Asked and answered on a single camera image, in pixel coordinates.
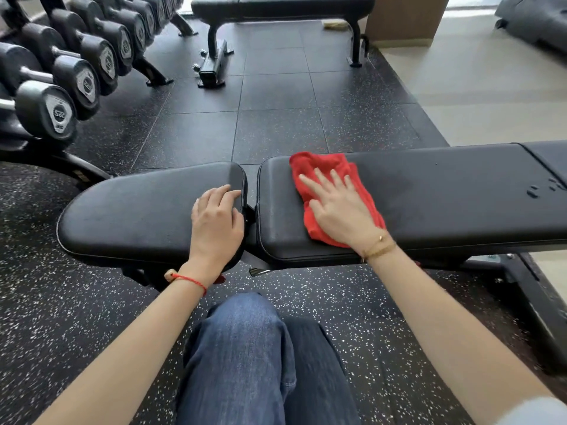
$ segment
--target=red towel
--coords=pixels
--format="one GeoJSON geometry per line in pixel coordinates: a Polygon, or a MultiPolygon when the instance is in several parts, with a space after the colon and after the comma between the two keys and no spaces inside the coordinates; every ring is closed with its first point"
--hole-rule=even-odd
{"type": "Polygon", "coordinates": [[[317,183],[319,183],[319,180],[315,175],[315,168],[319,168],[322,171],[323,175],[331,182],[333,181],[333,179],[330,176],[330,171],[333,168],[341,179],[344,179],[347,174],[350,175],[352,183],[356,188],[358,195],[360,195],[362,201],[365,203],[366,207],[370,211],[370,214],[372,215],[374,224],[377,227],[386,228],[386,224],[384,223],[382,215],[379,214],[378,210],[376,210],[372,196],[364,188],[362,182],[360,181],[360,178],[358,177],[356,164],[349,163],[343,153],[316,155],[311,152],[298,152],[289,158],[289,165],[291,166],[291,172],[293,175],[295,187],[297,188],[297,191],[303,199],[303,209],[305,210],[305,213],[303,214],[303,223],[305,224],[305,228],[307,228],[309,236],[313,240],[320,240],[327,244],[338,246],[340,248],[349,247],[343,243],[336,242],[327,234],[325,234],[315,220],[313,210],[311,210],[311,207],[309,207],[309,201],[313,200],[314,198],[316,199],[317,197],[315,197],[311,190],[301,180],[299,180],[299,175],[304,174],[309,179],[313,179],[317,183]]]}

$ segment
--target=bracelet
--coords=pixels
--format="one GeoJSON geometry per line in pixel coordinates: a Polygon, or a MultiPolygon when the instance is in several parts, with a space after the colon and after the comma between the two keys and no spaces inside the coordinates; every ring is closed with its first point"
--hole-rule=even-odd
{"type": "Polygon", "coordinates": [[[393,241],[390,236],[379,236],[378,240],[372,245],[372,247],[367,251],[362,253],[362,262],[368,262],[369,258],[377,258],[388,252],[393,251],[397,246],[397,243],[393,241]],[[386,246],[383,246],[383,242],[390,238],[392,242],[386,246]]]}
{"type": "Polygon", "coordinates": [[[169,282],[173,282],[175,279],[183,279],[183,280],[188,280],[190,282],[193,282],[195,285],[200,286],[201,288],[203,288],[203,297],[205,295],[207,295],[207,288],[205,285],[203,285],[201,282],[192,279],[190,277],[187,276],[183,276],[181,274],[178,274],[175,272],[175,270],[171,269],[171,270],[167,270],[167,272],[163,275],[163,277],[169,282]]]}

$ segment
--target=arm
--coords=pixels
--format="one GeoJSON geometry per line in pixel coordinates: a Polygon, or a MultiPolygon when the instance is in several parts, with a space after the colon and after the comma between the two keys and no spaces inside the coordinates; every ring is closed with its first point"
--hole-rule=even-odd
{"type": "MultiPolygon", "coordinates": [[[[211,189],[191,215],[189,260],[179,273],[208,287],[236,253],[244,218],[233,208],[240,191],[211,189]]],[[[46,409],[35,425],[128,425],[203,295],[174,280],[46,409]]]]}
{"type": "Polygon", "coordinates": [[[553,397],[484,325],[374,226],[348,176],[320,184],[300,177],[319,200],[309,203],[321,228],[368,262],[400,308],[423,351],[477,425],[490,425],[523,401],[553,397]]]}

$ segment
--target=forearm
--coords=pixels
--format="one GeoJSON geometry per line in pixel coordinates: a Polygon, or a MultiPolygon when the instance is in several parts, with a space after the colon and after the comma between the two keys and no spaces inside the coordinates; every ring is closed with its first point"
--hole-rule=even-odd
{"type": "Polygon", "coordinates": [[[423,351],[477,425],[495,423],[522,401],[553,396],[478,319],[399,248],[369,264],[423,351]]]}
{"type": "Polygon", "coordinates": [[[199,286],[168,286],[39,417],[36,425],[128,425],[191,312],[199,286]]]}

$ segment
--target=blue jeans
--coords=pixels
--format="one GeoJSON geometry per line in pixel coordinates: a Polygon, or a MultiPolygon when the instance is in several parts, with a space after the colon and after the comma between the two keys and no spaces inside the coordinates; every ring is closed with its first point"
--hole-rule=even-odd
{"type": "Polygon", "coordinates": [[[322,327],[281,319],[257,293],[211,308],[191,333],[177,425],[359,425],[341,360],[322,327]]]}

